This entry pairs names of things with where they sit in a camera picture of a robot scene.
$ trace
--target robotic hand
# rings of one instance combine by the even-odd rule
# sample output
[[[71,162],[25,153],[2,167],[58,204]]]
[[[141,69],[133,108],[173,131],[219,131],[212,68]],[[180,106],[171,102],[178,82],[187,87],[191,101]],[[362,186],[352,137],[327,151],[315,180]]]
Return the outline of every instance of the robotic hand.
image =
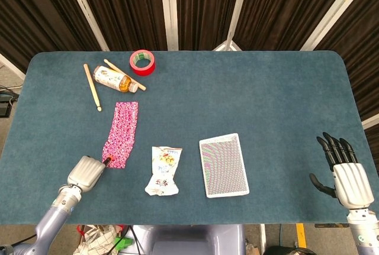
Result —
[[[310,180],[319,191],[337,198],[349,210],[348,222],[359,255],[379,255],[379,223],[375,213],[368,210],[374,195],[366,171],[346,140],[337,140],[328,133],[323,136],[326,140],[317,140],[333,173],[335,189],[322,185],[312,173]]]
[[[83,156],[68,176],[67,184],[59,189],[58,197],[36,226],[36,242],[32,245],[0,246],[0,255],[47,255],[51,243],[81,200],[82,192],[88,192],[95,186],[110,160],[107,158],[101,163]]]

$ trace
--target blue felt tabletop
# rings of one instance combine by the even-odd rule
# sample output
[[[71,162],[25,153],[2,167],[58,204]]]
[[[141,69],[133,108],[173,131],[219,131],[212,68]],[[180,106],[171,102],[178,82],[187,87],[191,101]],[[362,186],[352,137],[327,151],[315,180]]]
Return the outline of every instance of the blue felt tabletop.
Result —
[[[131,52],[40,53],[30,62],[0,160],[0,224],[35,224],[83,155],[100,159],[116,102],[138,101],[136,142],[123,170],[108,169],[69,218],[80,224],[346,222],[347,210],[317,191],[333,186],[316,136],[347,139],[374,196],[379,182],[342,59],[331,51],[154,52],[147,77]],[[121,93],[96,83],[98,112],[83,70],[103,59],[147,87]],[[238,133],[250,194],[205,196],[198,142]],[[151,146],[181,147],[179,194],[149,196]],[[376,201],[373,210],[379,211]]]

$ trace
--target wooden drumstick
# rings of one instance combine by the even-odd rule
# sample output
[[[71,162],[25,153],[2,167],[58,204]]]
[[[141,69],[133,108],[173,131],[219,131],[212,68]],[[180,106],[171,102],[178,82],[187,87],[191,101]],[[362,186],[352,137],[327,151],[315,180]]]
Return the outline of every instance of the wooden drumstick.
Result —
[[[106,63],[111,69],[114,69],[116,72],[119,72],[119,73],[122,73],[123,75],[126,75],[128,78],[131,79],[132,82],[134,82],[134,83],[136,83],[138,85],[138,88],[142,89],[143,91],[146,90],[146,87],[144,85],[142,85],[141,83],[139,83],[138,81],[136,81],[135,79],[133,79],[128,74],[124,73],[122,70],[120,70],[114,64],[112,64],[111,62],[109,62],[107,59],[104,59],[104,63]]]
[[[97,110],[100,112],[101,106],[100,106],[99,97],[97,96],[94,81],[92,80],[91,73],[89,72],[88,65],[84,64],[83,67],[84,67],[85,74],[87,75],[89,87],[91,88],[92,96],[94,97],[94,101],[96,103]]]

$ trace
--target pink patterned cloth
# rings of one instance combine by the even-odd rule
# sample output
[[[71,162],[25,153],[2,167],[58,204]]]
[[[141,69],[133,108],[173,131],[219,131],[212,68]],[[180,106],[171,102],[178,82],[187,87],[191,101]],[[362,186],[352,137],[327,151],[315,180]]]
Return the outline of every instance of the pink patterned cloth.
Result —
[[[111,156],[108,167],[125,168],[126,160],[133,148],[137,127],[138,102],[118,102],[114,108],[111,131],[102,148],[102,161]]]

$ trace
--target dark brown curtain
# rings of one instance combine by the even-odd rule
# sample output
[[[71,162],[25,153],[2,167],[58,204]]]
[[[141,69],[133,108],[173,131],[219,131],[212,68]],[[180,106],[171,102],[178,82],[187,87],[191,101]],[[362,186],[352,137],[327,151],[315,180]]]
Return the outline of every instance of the dark brown curtain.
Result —
[[[87,0],[112,51],[167,50],[162,0]]]
[[[0,0],[0,39],[23,72],[42,51],[100,50],[76,0]]]
[[[334,0],[244,0],[233,41],[242,50],[299,50]]]
[[[368,144],[370,145],[372,157],[379,174],[379,125],[365,130]]]
[[[317,46],[341,55],[362,120],[379,113],[379,0],[354,0]]]
[[[177,0],[180,50],[212,50],[224,42],[236,0]]]

